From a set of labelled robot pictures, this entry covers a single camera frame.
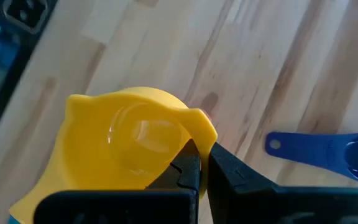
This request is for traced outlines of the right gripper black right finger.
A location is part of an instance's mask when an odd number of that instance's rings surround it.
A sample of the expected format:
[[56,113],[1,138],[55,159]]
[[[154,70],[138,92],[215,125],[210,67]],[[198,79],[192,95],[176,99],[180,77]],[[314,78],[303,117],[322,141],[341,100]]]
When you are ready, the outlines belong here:
[[208,198],[214,224],[358,224],[358,188],[280,186],[218,143]]

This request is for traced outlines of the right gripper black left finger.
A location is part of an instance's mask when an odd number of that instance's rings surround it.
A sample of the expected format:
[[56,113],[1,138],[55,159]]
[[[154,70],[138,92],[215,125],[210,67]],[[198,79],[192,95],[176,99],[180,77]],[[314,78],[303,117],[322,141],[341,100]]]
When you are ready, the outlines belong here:
[[144,190],[67,190],[38,205],[34,224],[198,224],[200,154],[190,139]]

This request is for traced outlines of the blue measuring cup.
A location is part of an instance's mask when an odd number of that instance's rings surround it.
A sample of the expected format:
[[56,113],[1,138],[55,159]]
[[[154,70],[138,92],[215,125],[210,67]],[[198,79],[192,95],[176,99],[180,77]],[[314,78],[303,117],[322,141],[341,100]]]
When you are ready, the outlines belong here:
[[302,134],[271,132],[267,154],[300,162],[358,180],[358,133]]

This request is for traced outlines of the yellow measuring cup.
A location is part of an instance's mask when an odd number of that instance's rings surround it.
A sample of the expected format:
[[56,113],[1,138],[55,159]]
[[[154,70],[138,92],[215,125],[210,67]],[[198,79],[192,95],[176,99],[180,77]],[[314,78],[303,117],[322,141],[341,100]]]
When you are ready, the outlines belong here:
[[48,164],[9,210],[33,224],[36,206],[62,190],[143,190],[193,141],[205,189],[218,134],[208,116],[166,91],[138,86],[99,96],[71,95]]

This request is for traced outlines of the black metal-rimmed bracket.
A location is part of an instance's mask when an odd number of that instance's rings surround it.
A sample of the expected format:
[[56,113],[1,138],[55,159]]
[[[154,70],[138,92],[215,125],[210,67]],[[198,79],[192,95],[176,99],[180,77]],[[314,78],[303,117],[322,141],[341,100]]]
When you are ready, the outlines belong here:
[[48,14],[47,0],[4,0],[5,18],[30,34],[36,34]]

